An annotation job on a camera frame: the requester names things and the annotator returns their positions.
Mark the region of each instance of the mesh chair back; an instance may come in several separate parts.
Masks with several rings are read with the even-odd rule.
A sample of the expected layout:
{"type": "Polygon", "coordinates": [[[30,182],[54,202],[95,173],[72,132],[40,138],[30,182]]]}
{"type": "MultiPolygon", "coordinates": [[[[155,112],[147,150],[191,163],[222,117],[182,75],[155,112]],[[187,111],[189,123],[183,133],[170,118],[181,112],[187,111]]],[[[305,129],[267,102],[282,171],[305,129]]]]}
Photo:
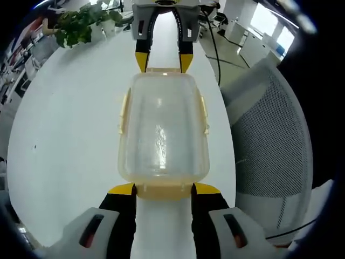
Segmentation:
{"type": "MultiPolygon", "coordinates": [[[[312,147],[291,87],[262,60],[222,94],[235,153],[236,207],[260,223],[266,237],[301,226],[312,188],[312,147]]],[[[270,241],[286,244],[295,234],[270,241]]]]}

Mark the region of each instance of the green leaves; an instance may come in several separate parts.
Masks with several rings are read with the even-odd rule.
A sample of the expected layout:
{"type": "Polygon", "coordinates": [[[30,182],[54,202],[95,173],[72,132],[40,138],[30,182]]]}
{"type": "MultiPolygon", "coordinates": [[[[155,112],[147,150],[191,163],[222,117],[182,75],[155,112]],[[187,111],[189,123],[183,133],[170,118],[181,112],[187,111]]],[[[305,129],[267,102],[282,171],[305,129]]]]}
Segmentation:
{"type": "Polygon", "coordinates": [[[120,22],[122,20],[122,15],[120,15],[118,12],[116,11],[110,11],[109,16],[111,17],[111,19],[114,22],[120,22]]]}
{"type": "Polygon", "coordinates": [[[90,26],[85,27],[85,29],[80,33],[78,40],[83,43],[91,42],[91,32],[90,26]]]}
{"type": "Polygon", "coordinates": [[[65,47],[65,34],[61,31],[61,30],[58,30],[56,33],[55,33],[55,36],[56,36],[56,42],[59,44],[60,47],[65,47]]]}
{"type": "Polygon", "coordinates": [[[87,3],[79,9],[79,12],[66,12],[59,20],[56,33],[57,43],[61,47],[65,44],[72,47],[79,42],[91,42],[91,24],[99,25],[101,22],[112,19],[115,23],[122,20],[122,16],[116,12],[102,10],[102,4],[109,4],[110,0],[99,0],[97,4],[87,3]]]}

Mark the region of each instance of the clear plastic container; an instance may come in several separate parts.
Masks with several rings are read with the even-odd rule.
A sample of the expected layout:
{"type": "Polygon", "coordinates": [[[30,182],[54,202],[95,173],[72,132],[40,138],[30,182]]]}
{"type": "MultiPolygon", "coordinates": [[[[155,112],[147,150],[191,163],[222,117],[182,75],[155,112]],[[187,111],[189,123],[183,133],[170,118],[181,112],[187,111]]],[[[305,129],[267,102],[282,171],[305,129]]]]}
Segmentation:
{"type": "Polygon", "coordinates": [[[136,75],[121,116],[118,167],[127,181],[188,185],[209,172],[207,112],[192,76],[136,75]]]}

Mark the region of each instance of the black cable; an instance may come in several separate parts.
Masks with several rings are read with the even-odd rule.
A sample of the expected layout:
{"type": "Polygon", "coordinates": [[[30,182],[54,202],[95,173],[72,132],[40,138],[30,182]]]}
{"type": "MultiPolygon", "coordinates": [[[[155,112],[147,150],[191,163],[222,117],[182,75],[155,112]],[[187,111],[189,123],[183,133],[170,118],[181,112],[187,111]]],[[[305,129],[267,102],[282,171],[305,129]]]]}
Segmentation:
{"type": "Polygon", "coordinates": [[[313,219],[313,220],[310,221],[309,223],[306,223],[306,224],[304,224],[303,226],[301,226],[301,227],[299,227],[299,228],[295,228],[295,229],[293,229],[293,230],[291,230],[291,231],[288,231],[288,232],[285,232],[285,233],[282,233],[282,234],[279,234],[279,235],[269,236],[269,237],[267,237],[266,239],[272,239],[272,238],[279,237],[279,236],[285,236],[285,235],[288,235],[288,234],[290,234],[290,233],[296,232],[296,231],[298,231],[298,230],[300,230],[300,229],[302,229],[302,228],[304,228],[304,227],[306,227],[306,226],[312,224],[313,222],[315,222],[315,220],[317,220],[317,218],[316,218],[316,219],[313,219]]]}
{"type": "Polygon", "coordinates": [[[218,56],[216,41],[215,41],[215,37],[213,36],[213,31],[212,31],[212,27],[211,27],[209,18],[208,18],[207,14],[206,14],[206,12],[204,10],[201,10],[201,11],[204,13],[204,16],[206,17],[206,21],[209,24],[213,45],[215,46],[215,52],[216,52],[217,63],[218,63],[218,86],[220,87],[220,63],[219,63],[219,56],[218,56]]]}
{"type": "Polygon", "coordinates": [[[227,40],[227,42],[229,42],[229,43],[231,43],[231,44],[233,44],[233,45],[236,45],[236,46],[238,46],[238,47],[243,47],[243,46],[241,46],[241,45],[239,45],[239,44],[237,44],[237,43],[235,43],[235,42],[232,42],[232,41],[230,41],[230,40],[228,40],[224,35],[221,35],[224,39],[226,39],[227,40]]]}
{"type": "MultiPolygon", "coordinates": [[[[217,58],[214,58],[214,57],[209,57],[206,55],[207,58],[209,59],[213,59],[213,60],[217,60],[217,58]]],[[[242,66],[239,66],[239,65],[236,65],[235,63],[232,63],[230,61],[226,61],[226,60],[223,60],[223,59],[219,59],[220,62],[224,62],[224,63],[227,63],[227,64],[230,64],[230,65],[233,65],[233,66],[236,66],[236,67],[239,67],[241,69],[246,69],[245,67],[242,67],[242,66]]]]}

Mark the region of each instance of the window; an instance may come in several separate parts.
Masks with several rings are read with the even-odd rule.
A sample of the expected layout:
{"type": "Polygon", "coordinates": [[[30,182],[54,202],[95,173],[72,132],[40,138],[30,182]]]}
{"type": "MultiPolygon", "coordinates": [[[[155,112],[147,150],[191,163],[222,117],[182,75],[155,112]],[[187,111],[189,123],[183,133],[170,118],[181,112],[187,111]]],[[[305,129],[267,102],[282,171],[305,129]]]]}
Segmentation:
{"type": "Polygon", "coordinates": [[[277,24],[278,19],[276,16],[268,11],[262,4],[258,4],[254,12],[254,16],[250,22],[250,26],[262,34],[266,33],[269,36],[272,36],[277,24]]]}
{"type": "Polygon", "coordinates": [[[283,30],[281,31],[280,36],[277,39],[277,43],[280,44],[285,49],[284,55],[286,55],[287,51],[289,50],[294,38],[295,37],[287,29],[287,27],[284,27],[283,30]]]}

